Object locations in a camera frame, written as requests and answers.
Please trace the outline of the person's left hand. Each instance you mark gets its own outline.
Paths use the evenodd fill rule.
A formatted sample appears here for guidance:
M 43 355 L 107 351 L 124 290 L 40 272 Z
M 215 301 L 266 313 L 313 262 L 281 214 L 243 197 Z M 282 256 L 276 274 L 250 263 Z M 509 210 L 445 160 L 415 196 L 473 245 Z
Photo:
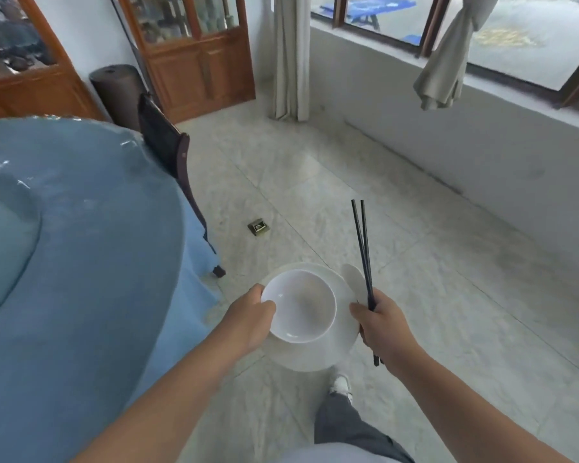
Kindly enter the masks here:
M 263 290 L 264 286 L 256 283 L 230 305 L 220 322 L 221 331 L 240 358 L 258 349 L 270 332 L 257 320 L 257 303 L 264 302 Z

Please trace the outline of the white round plate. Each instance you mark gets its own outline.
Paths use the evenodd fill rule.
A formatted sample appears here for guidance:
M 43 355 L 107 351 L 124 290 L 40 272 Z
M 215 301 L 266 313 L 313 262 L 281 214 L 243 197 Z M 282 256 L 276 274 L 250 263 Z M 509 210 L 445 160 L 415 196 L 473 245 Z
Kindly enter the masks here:
M 278 365 L 295 372 L 317 372 L 335 366 L 347 357 L 359 337 L 359 323 L 349 311 L 349 305 L 357 303 L 357 299 L 340 273 L 310 262 L 282 265 L 261 283 L 266 285 L 275 276 L 292 269 L 315 273 L 329 284 L 337 298 L 336 319 L 323 337 L 307 344 L 290 344 L 269 334 L 261 346 L 263 353 Z

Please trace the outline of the black chopstick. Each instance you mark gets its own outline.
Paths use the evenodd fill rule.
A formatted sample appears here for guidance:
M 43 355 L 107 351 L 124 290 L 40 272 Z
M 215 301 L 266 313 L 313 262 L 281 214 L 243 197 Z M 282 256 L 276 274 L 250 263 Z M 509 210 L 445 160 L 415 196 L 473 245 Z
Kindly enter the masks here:
M 357 201 L 355 199 L 351 200 L 353 215 L 354 215 L 354 222 L 355 228 L 357 233 L 358 245 L 359 250 L 361 253 L 361 260 L 363 263 L 363 274 L 365 277 L 365 269 L 364 269 L 364 255 L 363 255 L 363 229 L 362 229 L 362 218 L 361 218 L 361 200 L 360 200 L 360 208 L 358 208 Z
M 362 229 L 363 229 L 363 255 L 364 255 L 365 280 L 366 280 L 366 287 L 367 287 L 367 291 L 368 291 L 368 308 L 371 312 L 374 312 L 375 307 L 376 307 L 376 300 L 375 300 L 375 296 L 373 293 L 371 257 L 370 257 L 370 252 L 369 252 L 367 217 L 366 217 L 365 201 L 364 200 L 361 200 L 361 218 L 362 218 Z

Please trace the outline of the person's left forearm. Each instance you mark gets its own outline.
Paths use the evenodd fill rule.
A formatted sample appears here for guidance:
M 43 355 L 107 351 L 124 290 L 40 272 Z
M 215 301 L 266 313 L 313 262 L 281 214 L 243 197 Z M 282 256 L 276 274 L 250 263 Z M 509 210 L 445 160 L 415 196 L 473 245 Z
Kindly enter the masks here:
M 224 375 L 248 352 L 243 332 L 217 327 L 71 463 L 176 463 Z

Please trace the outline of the person's right forearm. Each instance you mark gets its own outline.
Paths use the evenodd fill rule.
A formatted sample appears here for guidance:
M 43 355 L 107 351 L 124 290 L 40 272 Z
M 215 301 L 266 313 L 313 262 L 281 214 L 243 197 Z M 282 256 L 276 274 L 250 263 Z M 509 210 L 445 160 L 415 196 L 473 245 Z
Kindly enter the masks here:
M 573 463 L 471 389 L 416 342 L 377 355 L 413 396 L 457 463 Z

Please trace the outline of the white bowl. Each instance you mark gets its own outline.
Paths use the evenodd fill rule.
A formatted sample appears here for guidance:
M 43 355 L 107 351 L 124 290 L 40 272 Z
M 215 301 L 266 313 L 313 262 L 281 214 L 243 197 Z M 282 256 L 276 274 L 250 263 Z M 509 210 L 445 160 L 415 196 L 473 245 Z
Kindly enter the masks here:
M 263 289 L 262 301 L 276 306 L 270 334 L 290 344 L 315 342 L 336 318 L 332 288 L 307 270 L 292 269 L 272 278 Z

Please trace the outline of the person's white shoe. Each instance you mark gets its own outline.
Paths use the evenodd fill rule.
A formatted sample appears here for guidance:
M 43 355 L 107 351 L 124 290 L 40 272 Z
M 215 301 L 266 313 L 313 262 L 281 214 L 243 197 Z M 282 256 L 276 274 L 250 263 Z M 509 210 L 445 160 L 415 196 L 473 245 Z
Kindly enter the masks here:
M 336 372 L 332 376 L 328 394 L 339 395 L 346 397 L 350 404 L 353 404 L 353 393 L 348 377 L 340 372 Z

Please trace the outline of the person's grey trouser leg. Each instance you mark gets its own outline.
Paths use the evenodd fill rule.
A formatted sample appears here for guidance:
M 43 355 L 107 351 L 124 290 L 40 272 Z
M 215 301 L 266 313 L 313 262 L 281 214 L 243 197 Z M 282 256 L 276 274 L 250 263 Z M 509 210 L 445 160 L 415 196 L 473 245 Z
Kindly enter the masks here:
M 361 450 L 396 463 L 416 463 L 397 441 L 365 422 L 353 407 L 349 395 L 329 392 L 316 412 L 314 443 L 345 451 Z

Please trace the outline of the person's white shirt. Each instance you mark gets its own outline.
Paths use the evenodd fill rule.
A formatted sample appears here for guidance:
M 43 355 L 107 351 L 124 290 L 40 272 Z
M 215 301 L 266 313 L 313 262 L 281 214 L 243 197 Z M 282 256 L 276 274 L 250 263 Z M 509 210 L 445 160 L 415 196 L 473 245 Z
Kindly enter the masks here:
M 278 463 L 401 463 L 346 443 L 314 444 L 284 455 Z

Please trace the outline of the blue tablecloth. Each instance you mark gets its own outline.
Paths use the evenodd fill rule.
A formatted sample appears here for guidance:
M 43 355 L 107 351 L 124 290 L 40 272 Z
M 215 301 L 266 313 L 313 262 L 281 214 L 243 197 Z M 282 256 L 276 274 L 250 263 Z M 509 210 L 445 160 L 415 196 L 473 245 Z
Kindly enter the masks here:
M 141 134 L 93 120 L 0 119 L 0 173 L 41 212 L 0 307 L 0 463 L 66 463 L 207 334 L 218 265 Z

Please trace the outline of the dark wooden chair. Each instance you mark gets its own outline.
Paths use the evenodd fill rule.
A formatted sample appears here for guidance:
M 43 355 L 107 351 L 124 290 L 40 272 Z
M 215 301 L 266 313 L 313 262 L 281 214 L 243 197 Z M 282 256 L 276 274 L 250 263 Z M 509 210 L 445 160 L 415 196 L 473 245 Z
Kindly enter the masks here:
M 191 143 L 190 135 L 180 132 L 170 122 L 150 93 L 141 93 L 138 100 L 139 130 L 143 141 L 159 166 L 172 178 L 177 206 L 176 219 L 181 243 L 188 238 L 189 219 L 195 218 L 201 239 L 206 242 L 214 256 L 215 247 L 208 239 L 207 222 L 196 200 L 189 181 L 187 158 Z

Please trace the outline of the beige hanging curtain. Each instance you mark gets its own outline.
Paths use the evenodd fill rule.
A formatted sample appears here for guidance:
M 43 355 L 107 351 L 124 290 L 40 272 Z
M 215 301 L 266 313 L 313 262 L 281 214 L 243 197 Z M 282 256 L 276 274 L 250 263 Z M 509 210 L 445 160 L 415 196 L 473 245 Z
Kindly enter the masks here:
M 307 122 L 310 113 L 310 2 L 273 0 L 273 117 Z

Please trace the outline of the black cylindrical roll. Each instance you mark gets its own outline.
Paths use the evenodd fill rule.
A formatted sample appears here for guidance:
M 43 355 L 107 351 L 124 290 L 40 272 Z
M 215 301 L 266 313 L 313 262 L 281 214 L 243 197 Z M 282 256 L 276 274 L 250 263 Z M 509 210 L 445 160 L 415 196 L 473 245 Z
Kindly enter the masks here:
M 112 121 L 140 132 L 138 102 L 146 88 L 138 69 L 129 64 L 109 65 L 90 73 L 89 80 Z

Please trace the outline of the round glass turntable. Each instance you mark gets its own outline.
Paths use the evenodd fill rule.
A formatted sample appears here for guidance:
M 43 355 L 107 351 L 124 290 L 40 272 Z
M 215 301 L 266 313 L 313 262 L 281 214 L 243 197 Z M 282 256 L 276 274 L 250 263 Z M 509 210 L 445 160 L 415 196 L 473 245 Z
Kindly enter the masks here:
M 30 188 L 0 173 L 0 307 L 16 286 L 36 248 L 41 220 Z

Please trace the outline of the wooden glass-door cabinet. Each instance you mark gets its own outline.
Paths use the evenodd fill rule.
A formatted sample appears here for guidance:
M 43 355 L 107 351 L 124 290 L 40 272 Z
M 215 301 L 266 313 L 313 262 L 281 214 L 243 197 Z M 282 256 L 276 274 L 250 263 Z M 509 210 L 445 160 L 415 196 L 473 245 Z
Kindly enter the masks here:
M 0 118 L 106 121 L 34 0 L 0 0 Z
M 119 0 L 177 124 L 255 100 L 245 0 Z

